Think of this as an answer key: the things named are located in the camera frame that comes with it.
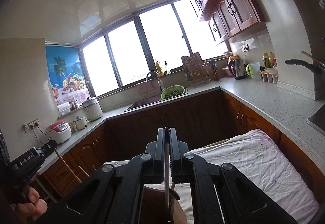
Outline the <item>person's left hand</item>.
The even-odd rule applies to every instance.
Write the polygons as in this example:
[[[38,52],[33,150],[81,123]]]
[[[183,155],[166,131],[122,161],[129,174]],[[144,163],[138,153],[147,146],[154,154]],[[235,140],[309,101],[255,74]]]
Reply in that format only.
[[[38,219],[47,211],[47,203],[40,198],[39,193],[34,189],[29,189],[28,202],[25,204],[17,204],[15,214],[22,223],[28,223],[28,219]]]

